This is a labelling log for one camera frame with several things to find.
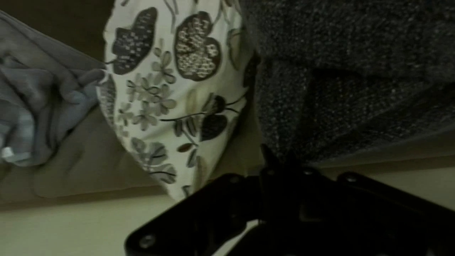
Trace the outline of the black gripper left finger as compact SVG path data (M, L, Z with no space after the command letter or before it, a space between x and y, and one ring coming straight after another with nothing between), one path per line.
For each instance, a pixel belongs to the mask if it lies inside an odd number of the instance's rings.
M257 176L221 174L128 234L125 256L211 256L261 208Z

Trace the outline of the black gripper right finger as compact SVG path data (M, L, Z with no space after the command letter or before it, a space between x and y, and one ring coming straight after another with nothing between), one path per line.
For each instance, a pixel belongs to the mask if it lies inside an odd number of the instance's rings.
M347 171L264 171L264 201L278 256L455 256L453 211Z

